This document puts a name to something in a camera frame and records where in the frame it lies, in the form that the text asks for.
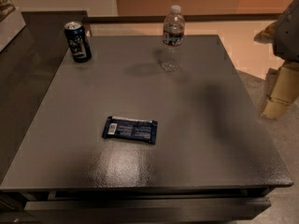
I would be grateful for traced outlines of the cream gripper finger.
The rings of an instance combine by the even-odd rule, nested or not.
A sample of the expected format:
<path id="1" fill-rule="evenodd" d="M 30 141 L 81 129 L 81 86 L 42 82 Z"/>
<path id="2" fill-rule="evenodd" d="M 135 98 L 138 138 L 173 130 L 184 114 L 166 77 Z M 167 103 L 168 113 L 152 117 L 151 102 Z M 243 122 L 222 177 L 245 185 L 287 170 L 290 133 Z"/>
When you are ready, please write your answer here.
<path id="1" fill-rule="evenodd" d="M 266 75 L 261 115 L 279 119 L 299 97 L 299 63 L 285 61 L 279 69 L 270 68 Z"/>

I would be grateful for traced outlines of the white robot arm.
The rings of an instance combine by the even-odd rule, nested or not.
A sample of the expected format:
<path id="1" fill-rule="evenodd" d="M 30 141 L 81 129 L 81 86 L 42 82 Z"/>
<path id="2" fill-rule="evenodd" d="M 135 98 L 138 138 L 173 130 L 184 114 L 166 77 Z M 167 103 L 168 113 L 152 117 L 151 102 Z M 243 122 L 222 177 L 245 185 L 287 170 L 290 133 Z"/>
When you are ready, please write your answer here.
<path id="1" fill-rule="evenodd" d="M 275 56 L 284 63 L 269 69 L 261 115 L 279 119 L 299 97 L 299 0 L 287 8 L 266 28 L 254 36 L 256 42 L 271 44 Z"/>

